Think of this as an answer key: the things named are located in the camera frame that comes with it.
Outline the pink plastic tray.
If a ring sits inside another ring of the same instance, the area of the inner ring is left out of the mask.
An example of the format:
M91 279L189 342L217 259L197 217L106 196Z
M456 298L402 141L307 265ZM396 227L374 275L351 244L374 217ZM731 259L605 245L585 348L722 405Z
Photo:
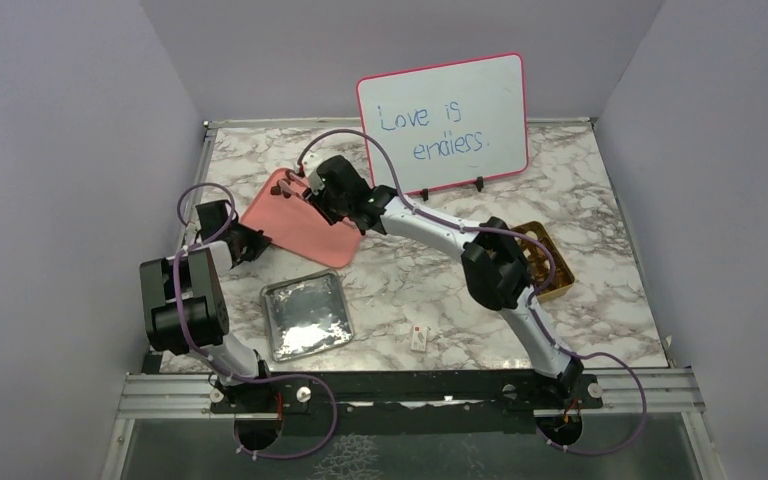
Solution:
M361 234L354 224L344 220L329 225L305 201L271 195L269 189L280 178L302 180L307 184L287 168L274 171L241 215L240 223L263 230L272 238L274 246L321 265L339 269L350 264L361 242Z

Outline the silver tin lid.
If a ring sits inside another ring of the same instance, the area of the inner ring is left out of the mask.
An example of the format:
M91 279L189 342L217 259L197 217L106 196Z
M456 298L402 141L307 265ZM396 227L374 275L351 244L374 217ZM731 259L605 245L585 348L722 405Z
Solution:
M322 270L265 286L260 305L272 358L284 363L342 347L354 338L341 279Z

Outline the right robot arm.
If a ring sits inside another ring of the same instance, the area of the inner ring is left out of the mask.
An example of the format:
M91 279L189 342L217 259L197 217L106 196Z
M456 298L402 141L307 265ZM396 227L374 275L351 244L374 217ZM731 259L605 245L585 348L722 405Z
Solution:
M329 224L348 219L361 233L408 238L459 262L472 299L505 319L541 375L539 398L560 407L576 395L582 362L550 326L529 263L504 221L423 209L393 187L370 186L342 156L306 158L300 170L309 184L304 199Z

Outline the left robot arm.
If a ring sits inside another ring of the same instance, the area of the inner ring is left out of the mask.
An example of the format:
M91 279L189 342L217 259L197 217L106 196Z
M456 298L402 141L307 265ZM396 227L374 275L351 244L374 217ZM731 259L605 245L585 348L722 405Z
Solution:
M274 384L259 353L230 332L220 276L257 260L272 240L240 223L227 201L196 207L202 243L139 266L144 323L158 352L190 356L217 376L219 388L258 411L273 401Z

